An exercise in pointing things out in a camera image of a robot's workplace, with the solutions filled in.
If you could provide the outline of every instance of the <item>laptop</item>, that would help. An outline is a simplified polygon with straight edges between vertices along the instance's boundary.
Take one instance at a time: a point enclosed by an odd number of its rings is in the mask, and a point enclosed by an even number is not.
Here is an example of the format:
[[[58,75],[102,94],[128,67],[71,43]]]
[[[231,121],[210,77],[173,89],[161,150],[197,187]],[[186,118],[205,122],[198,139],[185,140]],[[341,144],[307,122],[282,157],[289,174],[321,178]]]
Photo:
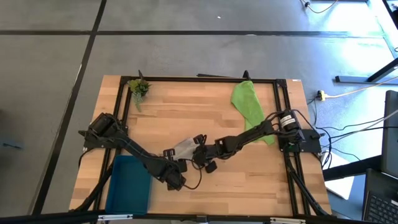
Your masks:
[[[384,116],[398,110],[398,92],[386,93]],[[384,121],[384,126],[398,126],[398,115]],[[383,130],[381,172],[366,171],[363,220],[398,224],[398,129]]]

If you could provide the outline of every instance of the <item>white cable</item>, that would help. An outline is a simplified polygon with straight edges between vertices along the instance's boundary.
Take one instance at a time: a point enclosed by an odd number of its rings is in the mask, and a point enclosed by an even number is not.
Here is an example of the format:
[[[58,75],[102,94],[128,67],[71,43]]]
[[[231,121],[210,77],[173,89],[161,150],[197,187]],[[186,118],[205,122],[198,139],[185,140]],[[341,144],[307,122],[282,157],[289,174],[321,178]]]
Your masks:
[[[394,80],[396,78],[398,78],[398,77],[390,78],[389,80],[386,80],[384,82],[380,82],[380,83],[378,83],[376,85],[367,86],[367,87],[364,87],[364,88],[360,88],[358,90],[354,90],[354,91],[351,91],[351,92],[348,92],[348,93],[343,93],[343,94],[336,95],[336,96],[330,96],[330,95],[325,94],[325,98],[337,98],[337,97],[341,97],[341,96],[346,96],[346,95],[349,95],[349,94],[352,94],[352,93],[356,93],[356,92],[359,92],[359,91],[362,91],[362,90],[365,90],[365,89],[368,89],[368,88],[371,88],[371,87],[375,87],[375,86],[379,86],[379,85],[385,84],[385,83],[387,83],[387,82],[389,82],[391,80]]]
[[[345,135],[345,136],[342,136],[341,138],[338,138],[338,139],[334,140],[333,142],[331,142],[331,144],[333,144],[333,143],[335,143],[335,142],[337,142],[337,141],[340,141],[340,140],[342,140],[342,139],[345,138],[345,137],[348,137],[348,136],[353,135],[353,134],[356,134],[356,133],[358,133],[358,132],[360,132],[360,131],[363,131],[363,130],[366,130],[366,129],[368,129],[368,128],[371,128],[371,127],[377,125],[378,123],[380,123],[380,122],[382,122],[382,121],[385,121],[385,120],[389,119],[391,116],[393,116],[393,115],[396,114],[396,113],[398,113],[398,110],[395,110],[395,111],[392,112],[390,115],[386,116],[385,118],[381,119],[380,121],[376,121],[374,124],[371,124],[370,126],[368,126],[368,127],[366,127],[366,128],[363,128],[363,129],[358,130],[358,131],[354,131],[354,132],[352,132],[351,134],[347,134],[347,135]]]
[[[312,8],[311,8],[311,6],[308,4],[308,6],[305,6],[306,5],[306,1],[304,1],[304,0],[301,0],[302,2],[303,2],[303,5],[304,5],[304,7],[307,7],[307,8],[309,8],[312,12],[314,12],[314,13],[317,13],[317,14],[319,14],[319,13],[323,13],[323,12],[325,12],[326,10],[328,10],[328,9],[330,9],[332,6],[334,6],[335,4],[336,4],[336,2],[338,2],[338,0],[335,0],[329,7],[327,7],[326,9],[324,9],[324,10],[322,10],[322,11],[320,11],[320,12],[317,12],[317,11],[314,11]]]

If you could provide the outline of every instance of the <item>gray floor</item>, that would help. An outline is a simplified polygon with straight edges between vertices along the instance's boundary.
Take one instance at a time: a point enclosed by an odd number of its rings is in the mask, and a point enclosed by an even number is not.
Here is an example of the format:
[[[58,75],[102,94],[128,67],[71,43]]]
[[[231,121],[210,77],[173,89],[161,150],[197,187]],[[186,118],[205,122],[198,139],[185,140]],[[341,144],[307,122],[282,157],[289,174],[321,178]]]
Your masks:
[[[113,0],[107,3],[100,29],[381,31],[365,3],[340,2],[317,15],[304,11],[299,0],[269,2]],[[0,29],[91,29],[99,4],[99,0],[40,5],[3,0]],[[328,3],[312,5],[321,9]],[[0,137],[24,145],[22,150],[0,148],[0,217],[29,211],[87,40],[87,36],[0,36]],[[240,77],[249,70],[257,78],[302,79],[311,99],[317,90],[337,95],[362,87],[332,79],[367,76],[392,59],[383,38],[97,36],[44,212],[68,209],[83,144],[77,131],[91,119],[103,75],[137,75],[140,69],[148,76]],[[398,87],[372,88],[319,103],[317,124],[342,127],[379,118],[389,89]],[[357,134],[333,146],[360,158],[374,156],[381,151],[381,132]]]

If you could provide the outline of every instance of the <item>laptop keyboard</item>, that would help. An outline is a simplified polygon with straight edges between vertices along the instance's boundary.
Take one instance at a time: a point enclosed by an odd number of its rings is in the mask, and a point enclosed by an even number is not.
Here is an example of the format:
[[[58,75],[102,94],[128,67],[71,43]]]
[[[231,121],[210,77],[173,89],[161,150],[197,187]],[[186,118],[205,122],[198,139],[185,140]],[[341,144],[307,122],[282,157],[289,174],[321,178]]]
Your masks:
[[[391,200],[369,193],[366,205],[366,221],[375,223],[398,224],[398,206]]]

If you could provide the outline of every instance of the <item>wooden table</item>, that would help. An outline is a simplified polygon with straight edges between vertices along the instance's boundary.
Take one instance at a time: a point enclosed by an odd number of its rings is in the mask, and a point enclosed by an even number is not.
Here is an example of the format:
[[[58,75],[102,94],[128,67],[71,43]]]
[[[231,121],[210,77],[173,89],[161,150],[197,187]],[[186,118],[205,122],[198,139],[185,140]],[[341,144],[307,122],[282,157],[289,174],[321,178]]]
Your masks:
[[[93,119],[100,113],[112,113],[120,76],[106,75],[99,91]],[[155,154],[169,149],[186,138],[207,134],[207,143],[237,135],[244,131],[242,115],[230,103],[235,83],[151,82],[147,98],[138,112],[130,104],[127,125],[129,137]],[[300,80],[287,80],[290,104],[307,118],[308,109]],[[275,111],[272,85],[254,84],[264,114]],[[119,118],[123,111],[121,103]],[[303,128],[309,128],[299,118]],[[73,191],[70,209],[79,206],[98,182],[104,149],[94,149],[82,159]],[[331,212],[319,161],[311,154],[302,154],[305,183],[318,203]],[[166,184],[152,182],[149,213],[207,214],[207,215],[277,215],[291,216],[286,170],[278,143],[268,146],[253,142],[232,158],[217,159],[218,168],[203,173],[196,190],[183,188],[168,191]],[[197,184],[199,173],[188,166],[183,174],[187,185]],[[103,190],[104,208],[108,186]],[[301,213],[302,201],[296,186],[297,203]]]

